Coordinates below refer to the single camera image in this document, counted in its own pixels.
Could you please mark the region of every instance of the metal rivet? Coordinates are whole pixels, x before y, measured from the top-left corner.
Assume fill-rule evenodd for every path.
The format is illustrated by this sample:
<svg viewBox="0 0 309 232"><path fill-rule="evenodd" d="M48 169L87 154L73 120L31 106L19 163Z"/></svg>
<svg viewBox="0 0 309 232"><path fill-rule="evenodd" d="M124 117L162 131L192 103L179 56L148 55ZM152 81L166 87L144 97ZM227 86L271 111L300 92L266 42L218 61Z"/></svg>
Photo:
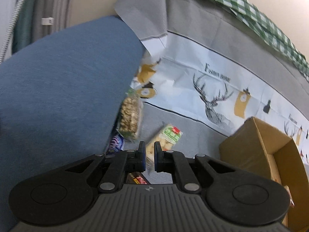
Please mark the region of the metal rivet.
<svg viewBox="0 0 309 232"><path fill-rule="evenodd" d="M102 190L113 190L115 188L115 185L111 182L104 182L100 185L100 188Z"/></svg>
<svg viewBox="0 0 309 232"><path fill-rule="evenodd" d="M200 186L195 183L187 183L184 188L188 191L196 191L199 190Z"/></svg>

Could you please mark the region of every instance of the green label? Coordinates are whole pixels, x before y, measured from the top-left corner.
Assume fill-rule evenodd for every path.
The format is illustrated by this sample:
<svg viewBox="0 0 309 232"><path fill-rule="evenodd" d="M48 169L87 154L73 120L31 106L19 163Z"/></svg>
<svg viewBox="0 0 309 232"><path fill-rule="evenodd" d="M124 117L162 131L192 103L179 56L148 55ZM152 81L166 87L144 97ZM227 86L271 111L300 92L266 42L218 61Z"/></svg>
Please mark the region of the green label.
<svg viewBox="0 0 309 232"><path fill-rule="evenodd" d="M169 127L165 128L163 134L165 135L166 139L169 142L171 142L173 144L176 144L178 142L178 140L180 139L181 132L176 134L175 132L173 132L172 129L173 129L172 126L169 126Z"/></svg>
<svg viewBox="0 0 309 232"><path fill-rule="evenodd" d="M133 93L135 93L135 90L130 87L130 89L128 90L127 94L130 95L130 94L133 94Z"/></svg>

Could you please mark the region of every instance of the yellow tag illustration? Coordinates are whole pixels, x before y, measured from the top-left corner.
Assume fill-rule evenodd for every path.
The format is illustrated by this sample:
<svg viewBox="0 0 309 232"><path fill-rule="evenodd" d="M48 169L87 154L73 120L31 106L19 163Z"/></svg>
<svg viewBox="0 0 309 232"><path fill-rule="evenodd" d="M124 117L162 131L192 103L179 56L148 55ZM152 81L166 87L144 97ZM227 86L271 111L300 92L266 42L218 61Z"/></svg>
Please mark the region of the yellow tag illustration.
<svg viewBox="0 0 309 232"><path fill-rule="evenodd" d="M141 71L136 76L137 81L140 82L141 84L147 83L147 81L149 81L152 75L155 74L155 70L152 69L155 65L156 64L151 65L143 64L141 66Z"/></svg>
<svg viewBox="0 0 309 232"><path fill-rule="evenodd" d="M245 118L245 110L251 96L248 88L240 91L234 106L234 114L238 117Z"/></svg>
<svg viewBox="0 0 309 232"><path fill-rule="evenodd" d="M299 146L299 142L300 142L300 136L302 135L302 126L299 128L298 132L297 132L297 136L296 136L296 142L295 144L297 146Z"/></svg>
<svg viewBox="0 0 309 232"><path fill-rule="evenodd" d="M157 91L153 88L153 83L149 82L141 89L138 89L136 92L143 99L150 99L157 94Z"/></svg>

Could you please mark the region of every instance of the blue packet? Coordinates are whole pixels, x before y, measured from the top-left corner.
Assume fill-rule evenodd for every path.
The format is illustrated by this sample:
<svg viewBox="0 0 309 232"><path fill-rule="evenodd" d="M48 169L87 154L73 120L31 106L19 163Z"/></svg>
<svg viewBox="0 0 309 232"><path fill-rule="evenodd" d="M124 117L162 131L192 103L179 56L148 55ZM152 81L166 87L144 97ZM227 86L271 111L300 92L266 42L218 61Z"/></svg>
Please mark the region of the blue packet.
<svg viewBox="0 0 309 232"><path fill-rule="evenodd" d="M122 151L124 149L124 146L124 138L119 133L117 133L111 138L106 155L115 154L119 151Z"/></svg>

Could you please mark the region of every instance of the white cable clip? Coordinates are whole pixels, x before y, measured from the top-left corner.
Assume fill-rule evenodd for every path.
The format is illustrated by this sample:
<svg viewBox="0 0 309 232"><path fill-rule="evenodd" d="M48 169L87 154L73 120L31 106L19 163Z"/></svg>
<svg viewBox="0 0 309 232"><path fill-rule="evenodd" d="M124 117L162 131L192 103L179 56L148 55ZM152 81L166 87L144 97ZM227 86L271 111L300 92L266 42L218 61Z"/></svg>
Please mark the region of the white cable clip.
<svg viewBox="0 0 309 232"><path fill-rule="evenodd" d="M52 17L42 18L41 24L42 25L53 25L54 24L54 18L52 18Z"/></svg>

